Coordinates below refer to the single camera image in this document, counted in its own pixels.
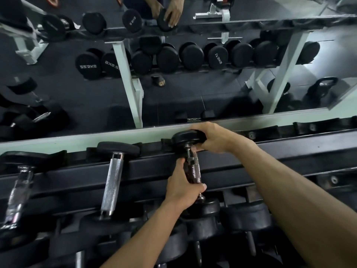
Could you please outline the person's right hand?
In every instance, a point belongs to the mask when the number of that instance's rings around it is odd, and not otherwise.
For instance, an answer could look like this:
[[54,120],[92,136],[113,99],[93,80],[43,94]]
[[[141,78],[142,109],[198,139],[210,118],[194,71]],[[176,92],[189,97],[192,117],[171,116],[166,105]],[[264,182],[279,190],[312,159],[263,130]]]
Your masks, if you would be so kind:
[[239,147],[244,147],[254,142],[242,135],[219,126],[213,122],[195,123],[191,126],[193,130],[199,130],[206,135],[206,150],[214,153],[233,153]]

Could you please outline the person's left hand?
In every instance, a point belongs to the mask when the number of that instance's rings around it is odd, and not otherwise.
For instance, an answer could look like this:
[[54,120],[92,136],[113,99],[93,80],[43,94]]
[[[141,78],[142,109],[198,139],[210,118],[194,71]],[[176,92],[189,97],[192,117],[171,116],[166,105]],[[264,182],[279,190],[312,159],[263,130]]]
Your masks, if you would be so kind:
[[185,175],[184,162],[184,158],[177,159],[175,169],[167,180],[164,200],[166,203],[173,204],[180,212],[190,207],[199,196],[194,195],[191,191],[192,184],[189,183]]

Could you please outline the small black chrome-handled dumbbell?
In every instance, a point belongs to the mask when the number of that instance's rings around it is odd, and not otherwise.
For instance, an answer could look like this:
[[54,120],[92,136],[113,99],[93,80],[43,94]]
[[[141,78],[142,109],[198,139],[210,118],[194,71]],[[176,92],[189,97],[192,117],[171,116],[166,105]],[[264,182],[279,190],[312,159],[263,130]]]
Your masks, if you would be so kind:
[[[196,151],[192,147],[206,141],[206,135],[199,130],[185,130],[172,136],[172,147],[176,153],[185,153],[186,176],[191,184],[201,184],[200,164]],[[217,198],[206,198],[200,193],[195,202],[182,214],[184,219],[202,219],[216,216],[220,211],[220,203]]]

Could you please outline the person's left forearm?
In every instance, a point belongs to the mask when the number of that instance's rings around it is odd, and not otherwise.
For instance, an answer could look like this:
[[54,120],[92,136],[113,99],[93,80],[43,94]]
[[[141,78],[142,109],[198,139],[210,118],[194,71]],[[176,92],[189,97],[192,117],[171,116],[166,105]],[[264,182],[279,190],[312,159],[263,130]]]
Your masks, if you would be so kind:
[[100,268],[153,268],[187,207],[183,198],[164,200],[140,230]]

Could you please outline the person's right forearm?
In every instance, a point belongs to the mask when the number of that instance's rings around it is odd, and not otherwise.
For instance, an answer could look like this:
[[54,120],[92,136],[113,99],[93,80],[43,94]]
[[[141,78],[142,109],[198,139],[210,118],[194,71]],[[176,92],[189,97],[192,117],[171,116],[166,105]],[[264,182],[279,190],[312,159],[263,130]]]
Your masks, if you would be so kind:
[[242,163],[311,268],[357,268],[357,212],[242,136],[228,148]]

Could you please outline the black rubber dumbbell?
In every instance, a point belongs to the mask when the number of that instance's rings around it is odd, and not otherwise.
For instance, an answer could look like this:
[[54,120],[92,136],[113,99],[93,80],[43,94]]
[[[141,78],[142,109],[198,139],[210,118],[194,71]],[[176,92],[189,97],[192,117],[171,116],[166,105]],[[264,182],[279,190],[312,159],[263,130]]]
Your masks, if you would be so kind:
[[271,214],[262,200],[223,207],[220,209],[220,221],[226,230],[245,233],[253,257],[256,257],[257,252],[252,233],[272,225]]
[[197,268],[202,268],[201,241],[216,236],[219,233],[218,216],[209,216],[199,219],[184,219],[187,226],[189,241],[193,248]]
[[176,260],[181,257],[187,250],[188,247],[188,234],[185,225],[180,225],[175,227],[162,249],[156,265],[161,267],[170,261]]

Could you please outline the black steel dumbbell rack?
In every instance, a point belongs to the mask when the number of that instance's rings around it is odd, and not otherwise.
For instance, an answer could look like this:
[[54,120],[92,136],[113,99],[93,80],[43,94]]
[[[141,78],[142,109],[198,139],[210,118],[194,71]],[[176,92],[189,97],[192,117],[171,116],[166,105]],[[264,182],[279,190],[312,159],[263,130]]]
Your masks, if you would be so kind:
[[[234,132],[252,140],[264,152],[357,212],[357,115],[298,120],[284,126]],[[185,159],[185,153],[173,150],[173,135],[169,133],[152,143],[134,143],[140,147],[140,155],[124,158],[113,217],[129,220],[131,228],[128,231],[100,237],[79,231],[83,216],[100,212],[110,154],[99,153],[97,146],[88,147],[86,151],[67,152],[64,166],[35,173],[18,228],[0,229],[0,268],[99,268],[163,203],[167,180],[176,160]],[[234,154],[206,150],[197,155],[201,181],[208,187],[203,195],[217,198],[220,208],[264,202],[251,176]],[[0,228],[18,173],[16,166],[0,162]],[[183,212],[174,228],[186,226]],[[202,268],[311,268],[270,209],[269,212],[272,225],[252,233],[256,257],[249,251],[245,233],[226,230],[218,213],[219,233],[201,241]],[[153,268],[197,268],[189,237],[188,243],[181,257],[161,267],[155,264]]]

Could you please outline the large wall mirror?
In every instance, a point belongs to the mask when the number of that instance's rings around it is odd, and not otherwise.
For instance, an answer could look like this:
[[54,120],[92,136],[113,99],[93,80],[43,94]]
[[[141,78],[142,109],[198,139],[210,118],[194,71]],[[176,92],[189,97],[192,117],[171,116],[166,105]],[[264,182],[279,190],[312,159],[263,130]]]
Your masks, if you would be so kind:
[[[236,0],[234,20],[307,17],[318,14],[317,3],[308,0]],[[292,85],[302,89],[316,77],[357,77],[357,25],[331,27],[310,34],[309,40],[321,40],[321,52],[313,64],[297,66]],[[71,123],[46,138],[94,134],[134,129],[124,86],[119,79],[85,80],[75,69],[75,57],[97,47],[110,45],[95,41],[66,41],[50,44],[38,64],[26,65],[15,53],[15,42],[0,34],[0,77],[28,73],[38,83],[38,95],[53,99],[67,111]],[[175,124],[175,113],[186,111],[189,118],[199,117],[204,108],[213,109],[218,119],[243,117],[261,112],[246,99],[244,81],[251,70],[241,76],[230,72],[197,72],[167,75],[167,84],[157,87],[151,79],[140,79],[144,89],[143,126]]]

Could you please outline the medium black chrome-handled dumbbell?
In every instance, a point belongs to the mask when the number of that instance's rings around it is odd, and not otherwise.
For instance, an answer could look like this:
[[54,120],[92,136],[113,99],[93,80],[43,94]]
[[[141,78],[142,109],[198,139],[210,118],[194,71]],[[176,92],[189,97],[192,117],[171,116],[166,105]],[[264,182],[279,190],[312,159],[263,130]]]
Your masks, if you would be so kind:
[[99,142],[99,153],[110,154],[111,160],[106,178],[100,212],[83,216],[79,223],[82,234],[100,237],[113,235],[131,228],[129,220],[114,218],[125,157],[138,157],[140,147],[119,142]]

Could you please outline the large black chrome-handled dumbbell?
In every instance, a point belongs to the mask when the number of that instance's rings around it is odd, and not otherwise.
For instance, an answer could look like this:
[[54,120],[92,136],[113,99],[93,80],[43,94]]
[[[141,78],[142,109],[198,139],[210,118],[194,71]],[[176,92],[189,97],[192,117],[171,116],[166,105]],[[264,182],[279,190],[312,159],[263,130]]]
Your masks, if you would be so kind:
[[7,202],[7,210],[1,230],[18,228],[25,204],[30,197],[34,174],[64,166],[66,160],[66,150],[52,154],[7,151],[0,155],[0,162],[5,165],[16,166],[19,171]]

